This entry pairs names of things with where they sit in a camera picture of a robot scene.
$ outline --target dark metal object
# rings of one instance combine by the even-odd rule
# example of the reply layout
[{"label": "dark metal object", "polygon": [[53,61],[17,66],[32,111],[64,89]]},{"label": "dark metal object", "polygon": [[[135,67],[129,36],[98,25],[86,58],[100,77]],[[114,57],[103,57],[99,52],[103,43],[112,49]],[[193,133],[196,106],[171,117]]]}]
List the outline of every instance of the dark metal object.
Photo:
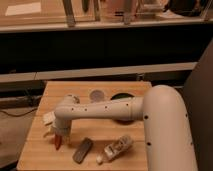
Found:
[{"label": "dark metal object", "polygon": [[73,160],[78,163],[81,164],[84,160],[84,158],[86,157],[87,153],[90,151],[90,149],[93,146],[93,141],[89,138],[85,138],[80,146],[78,147],[78,149],[76,150],[76,152],[73,155]]},{"label": "dark metal object", "polygon": [[71,0],[63,0],[64,11],[66,14],[67,25],[73,27],[75,25],[75,17],[72,9]]},{"label": "dark metal object", "polygon": [[82,9],[86,13],[89,10],[90,0],[81,0],[82,1]]}]

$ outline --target small wooden block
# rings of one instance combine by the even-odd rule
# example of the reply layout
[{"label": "small wooden block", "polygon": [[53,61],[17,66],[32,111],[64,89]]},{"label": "small wooden block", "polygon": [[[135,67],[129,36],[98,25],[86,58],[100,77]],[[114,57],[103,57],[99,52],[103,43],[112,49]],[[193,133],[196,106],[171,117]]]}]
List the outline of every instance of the small wooden block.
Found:
[{"label": "small wooden block", "polygon": [[74,153],[73,160],[76,163],[81,164],[84,158],[86,157],[87,153],[89,152],[89,150],[92,148],[92,146],[93,146],[93,141],[89,138],[85,138],[81,142],[76,152]]}]

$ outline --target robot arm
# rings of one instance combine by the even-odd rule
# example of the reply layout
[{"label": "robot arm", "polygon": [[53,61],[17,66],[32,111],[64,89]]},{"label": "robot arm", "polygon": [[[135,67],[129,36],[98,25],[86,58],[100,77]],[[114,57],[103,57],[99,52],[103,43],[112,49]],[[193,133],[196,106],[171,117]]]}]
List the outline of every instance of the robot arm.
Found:
[{"label": "robot arm", "polygon": [[151,88],[143,98],[134,97],[93,104],[78,104],[67,96],[55,109],[52,131],[69,134],[70,121],[82,118],[144,118],[149,171],[197,171],[187,110],[180,94],[168,86]]},{"label": "robot arm", "polygon": [[55,109],[52,130],[57,135],[69,135],[70,121],[75,119],[142,120],[143,98],[133,97],[106,102],[79,104],[77,97],[69,95]]}]

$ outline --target white object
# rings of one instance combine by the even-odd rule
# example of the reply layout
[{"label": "white object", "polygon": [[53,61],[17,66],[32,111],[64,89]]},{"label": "white object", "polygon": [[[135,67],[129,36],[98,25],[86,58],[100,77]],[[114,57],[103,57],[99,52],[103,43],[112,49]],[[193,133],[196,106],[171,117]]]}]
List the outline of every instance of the white object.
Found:
[{"label": "white object", "polygon": [[43,115],[43,122],[44,125],[49,125],[52,124],[52,122],[55,120],[55,114],[53,111],[48,112],[46,114]]},{"label": "white object", "polygon": [[142,97],[125,98],[92,104],[77,104],[67,96],[55,109],[52,132],[70,133],[75,119],[144,118],[149,171],[197,171],[187,110],[180,94],[169,86],[151,88]]},{"label": "white object", "polygon": [[33,14],[41,12],[41,2],[8,6],[5,16]]},{"label": "white object", "polygon": [[168,86],[144,96],[144,129],[150,171],[197,171],[187,110],[180,94]]}]

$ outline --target brown object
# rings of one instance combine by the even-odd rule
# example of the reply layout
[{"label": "brown object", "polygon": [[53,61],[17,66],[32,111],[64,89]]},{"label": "brown object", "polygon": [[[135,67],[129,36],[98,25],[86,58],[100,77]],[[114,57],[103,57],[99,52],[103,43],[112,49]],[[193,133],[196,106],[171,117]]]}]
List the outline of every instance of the brown object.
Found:
[{"label": "brown object", "polygon": [[62,143],[62,136],[55,134],[55,149],[59,150]]},{"label": "brown object", "polygon": [[[147,171],[146,144],[144,137],[144,125],[142,121],[135,121],[130,125],[121,125],[111,119],[79,119],[72,122],[70,144],[65,142],[60,150],[53,148],[53,137],[43,138],[47,127],[43,124],[42,116],[57,106],[68,94],[75,94],[81,103],[90,103],[89,94],[98,89],[105,93],[105,100],[118,93],[126,92],[135,97],[143,96],[151,88],[150,82],[48,82],[42,96],[36,116],[32,122],[17,170],[37,171]],[[118,160],[99,166],[96,157],[106,145],[113,142],[121,135],[128,134],[134,140],[134,146],[128,155]],[[72,154],[84,139],[89,137],[94,146],[86,160],[79,165],[72,160]]]},{"label": "brown object", "polygon": [[213,170],[213,39],[183,87],[199,171]]},{"label": "brown object", "polygon": [[84,138],[84,140],[81,142],[80,146],[77,148],[75,154],[73,155],[73,160],[81,164],[86,157],[87,153],[90,151],[90,149],[93,146],[93,141],[89,138]]}]

